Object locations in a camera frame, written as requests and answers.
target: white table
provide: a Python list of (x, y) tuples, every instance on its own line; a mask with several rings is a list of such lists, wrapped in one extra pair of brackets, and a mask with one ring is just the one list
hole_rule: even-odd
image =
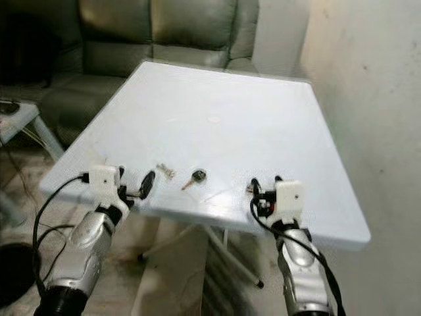
[(27, 125), (31, 124), (41, 138), (46, 150), (54, 160), (58, 160), (64, 153), (60, 143), (55, 139), (44, 121), (39, 116), (35, 103), (23, 101), (19, 103), (19, 110), (12, 115), (0, 115), (1, 139), (7, 143)]
[[(0, 137), (2, 141), (6, 144), (13, 136), (31, 124), (41, 138), (46, 150), (54, 160), (58, 160), (64, 151), (60, 143), (42, 121), (36, 105), (29, 101), (18, 103), (19, 110), (16, 113), (12, 115), (0, 114)], [(0, 191), (0, 205), (13, 226), (19, 225), (25, 220), (25, 216), (20, 209), (2, 191)]]
[[(317, 244), (361, 249), (370, 232), (312, 88), (305, 82), (144, 62), (42, 180), (45, 194), (96, 164), (123, 165), (122, 181), (157, 171), (151, 195), (134, 211), (230, 230), (262, 232), (246, 185), (274, 177), (305, 185), (303, 225)], [(207, 181), (180, 188), (196, 168)], [(86, 185), (61, 199), (92, 202)]]

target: key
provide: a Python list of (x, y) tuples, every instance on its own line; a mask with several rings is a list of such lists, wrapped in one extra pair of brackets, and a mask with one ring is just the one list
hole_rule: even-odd
[(163, 163), (160, 163), (159, 165), (157, 165), (157, 168), (159, 170), (161, 170), (167, 177), (169, 177), (169, 179), (172, 179), (175, 177), (176, 172), (172, 169), (169, 169), (166, 165), (164, 165)]
[(202, 181), (204, 181), (204, 179), (206, 178), (206, 172), (202, 169), (196, 170), (195, 172), (193, 172), (193, 174), (191, 175), (191, 179), (189, 180), (189, 182), (187, 182), (182, 190), (187, 189), (189, 186), (191, 186), (193, 183), (200, 183)]

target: sofa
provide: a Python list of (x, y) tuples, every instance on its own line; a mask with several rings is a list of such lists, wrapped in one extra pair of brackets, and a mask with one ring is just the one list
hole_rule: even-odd
[(36, 101), (63, 145), (142, 60), (256, 72), (258, 0), (2, 0), (1, 6), (2, 18), (30, 14), (61, 39), (49, 87), (1, 86), (0, 97)]

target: car key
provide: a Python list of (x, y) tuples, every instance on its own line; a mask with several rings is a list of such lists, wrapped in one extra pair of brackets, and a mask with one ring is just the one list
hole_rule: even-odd
[(202, 169), (196, 170), (195, 172), (193, 172), (193, 174), (191, 175), (191, 179), (189, 180), (189, 182), (187, 182), (182, 190), (187, 189), (189, 186), (191, 186), (193, 183), (200, 183), (202, 181), (204, 181), (204, 179), (206, 178), (206, 172)]

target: black wire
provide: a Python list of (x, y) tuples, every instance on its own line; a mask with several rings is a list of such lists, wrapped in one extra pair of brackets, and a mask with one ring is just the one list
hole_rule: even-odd
[(254, 205), (256, 202), (258, 202), (259, 199), (257, 198), (253, 198), (250, 201), (250, 212), (252, 214), (252, 216), (254, 217), (254, 219), (258, 222), (258, 224), (260, 226), (262, 226), (264, 229), (270, 231), (273, 234), (277, 234), (279, 236), (281, 236), (282, 238), (291, 240), (297, 244), (299, 244), (301, 247), (303, 247), (304, 249), (306, 249), (311, 255), (313, 255), (319, 262), (320, 264), (323, 266), (324, 268), (324, 272), (326, 274), (326, 278), (328, 279), (328, 283), (330, 286), (330, 289), (332, 290), (332, 294), (334, 295), (336, 304), (337, 304), (337, 315), (338, 316), (346, 316), (345, 310), (343, 308), (342, 305), (342, 295), (341, 295), (341, 290), (339, 288), (339, 284), (337, 283), (337, 280), (335, 278), (334, 273), (332, 272), (332, 270), (329, 268), (328, 266), (328, 262), (326, 261), (326, 258), (322, 255), (322, 253), (320, 252), (320, 254), (316, 253), (313, 249), (311, 249), (310, 247), (308, 247), (306, 244), (300, 242), (299, 240), (295, 239), (294, 237), (291, 237), (287, 234), (285, 234), (284, 232), (266, 226), (257, 216), (257, 214), (255, 213), (255, 208)]
[[(70, 225), (70, 224), (63, 224), (63, 225), (57, 225), (57, 226), (54, 226), (54, 227), (51, 227), (51, 228), (49, 228), (49, 229), (47, 229), (39, 238), (38, 238), (38, 241), (37, 241), (37, 250), (39, 249), (39, 247), (40, 247), (40, 245), (41, 245), (41, 243), (42, 243), (42, 241), (44, 240), (44, 238), (45, 237), (47, 237), (47, 235), (50, 233), (50, 232), (52, 232), (52, 231), (56, 231), (56, 232), (59, 232), (60, 234), (62, 234), (63, 236), (64, 236), (64, 234), (60, 231), (60, 230), (58, 230), (58, 228), (73, 228), (74, 227), (74, 225)], [(42, 279), (42, 281), (45, 281), (47, 278), (48, 278), (48, 276), (50, 275), (50, 273), (51, 273), (51, 271), (53, 270), (53, 267), (54, 267), (54, 265), (55, 265), (55, 263), (56, 263), (56, 261), (57, 261), (57, 259), (59, 258), (59, 256), (61, 255), (61, 253), (64, 251), (64, 249), (65, 249), (65, 247), (66, 247), (66, 245), (67, 245), (67, 240), (66, 239), (64, 239), (64, 244), (63, 244), (63, 247), (61, 248), (61, 250), (59, 251), (59, 253), (58, 254), (56, 254), (56, 256), (55, 256), (55, 258), (54, 258), (54, 260), (53, 260), (53, 262), (52, 262), (52, 264), (50, 265), (50, 268), (48, 269), (48, 272), (47, 272), (47, 274), (43, 277), (43, 279)]]
[(11, 162), (12, 166), (14, 167), (14, 169), (16, 170), (16, 172), (19, 175), (19, 178), (22, 181), (22, 185), (24, 187), (24, 191), (25, 191), (26, 196), (28, 198), (30, 198), (30, 200), (34, 204), (34, 213), (35, 213), (35, 216), (36, 216), (36, 214), (37, 214), (37, 201), (36, 201), (34, 195), (31, 193), (31, 191), (29, 191), (29, 189), (26, 185), (24, 175), (23, 175), (22, 171), (20, 170), (20, 167), (18, 166), (17, 162), (14, 160), (9, 148), (6, 146), (6, 143), (3, 141), (1, 136), (0, 136), (0, 144), (1, 144), (1, 147), (4, 148), (4, 150), (6, 151), (6, 155), (9, 158), (9, 161)]
[(35, 223), (34, 223), (34, 231), (32, 233), (32, 247), (33, 247), (33, 253), (32, 253), (32, 269), (34, 272), (35, 282), (37, 284), (38, 292), (41, 297), (44, 296), (45, 293), (45, 286), (44, 283), (41, 280), (41, 277), (39, 276), (39, 265), (37, 262), (37, 236), (38, 236), (38, 224), (39, 220), (41, 218), (42, 213), (45, 211), (45, 208), (48, 206), (48, 204), (51, 202), (51, 200), (69, 183), (76, 181), (78, 179), (81, 179), (82, 176), (76, 176), (74, 178), (71, 178), (70, 180), (67, 180), (64, 184), (62, 184), (53, 194), (51, 194), (47, 201), (45, 201), (44, 205), (42, 205), (41, 209), (39, 210), (37, 216), (35, 217)]

